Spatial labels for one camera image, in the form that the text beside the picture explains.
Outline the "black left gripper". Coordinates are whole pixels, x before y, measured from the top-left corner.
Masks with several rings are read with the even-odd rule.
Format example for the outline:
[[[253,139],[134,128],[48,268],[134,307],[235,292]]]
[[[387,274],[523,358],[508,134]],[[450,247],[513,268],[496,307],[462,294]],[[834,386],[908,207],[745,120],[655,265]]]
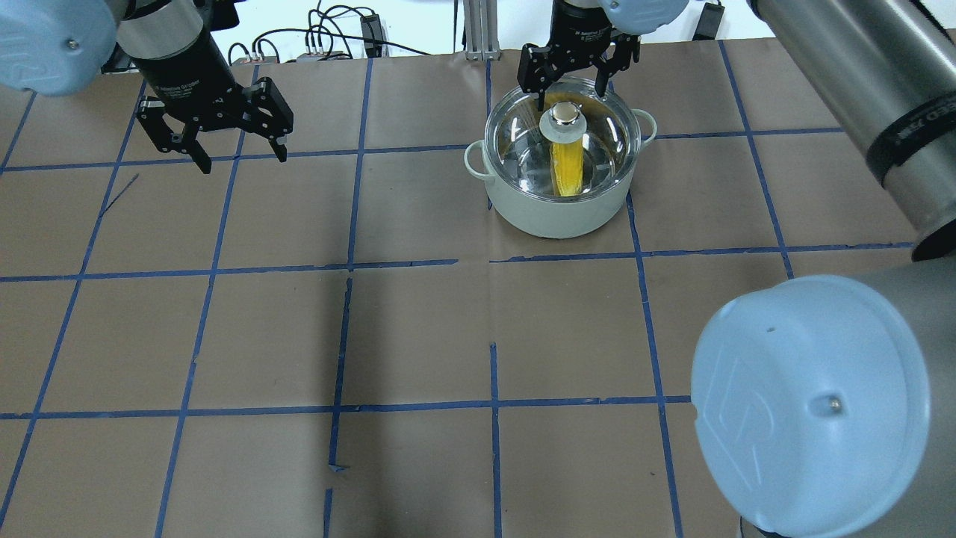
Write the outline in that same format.
[[[155,94],[139,101],[136,117],[158,151],[188,155],[209,174],[212,160],[198,134],[239,127],[266,139],[276,159],[287,162],[285,140],[294,131],[289,103],[269,76],[242,88],[211,34],[164,58],[135,57],[134,65]],[[167,114],[182,122],[181,132],[171,129]]]

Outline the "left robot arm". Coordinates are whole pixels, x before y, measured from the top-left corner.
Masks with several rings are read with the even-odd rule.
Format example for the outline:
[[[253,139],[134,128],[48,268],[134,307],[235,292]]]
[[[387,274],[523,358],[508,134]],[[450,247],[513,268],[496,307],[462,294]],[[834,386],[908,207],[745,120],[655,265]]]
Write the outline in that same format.
[[[263,137],[285,162],[294,113],[271,78],[236,81],[213,38],[235,26],[229,1],[4,1],[4,86],[44,96],[75,94],[116,52],[152,88],[137,106],[158,151],[188,155],[203,173],[202,132],[241,129]]]

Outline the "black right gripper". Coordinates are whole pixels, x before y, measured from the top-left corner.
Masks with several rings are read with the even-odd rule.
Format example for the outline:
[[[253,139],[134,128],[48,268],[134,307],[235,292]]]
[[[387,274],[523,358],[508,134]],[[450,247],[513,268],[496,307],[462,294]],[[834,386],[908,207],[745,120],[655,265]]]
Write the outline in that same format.
[[[549,46],[526,43],[521,49],[517,84],[535,94],[537,110],[545,108],[547,89],[571,72],[595,66],[595,95],[604,98],[611,78],[641,58],[642,38],[613,34],[598,1],[553,1]]]

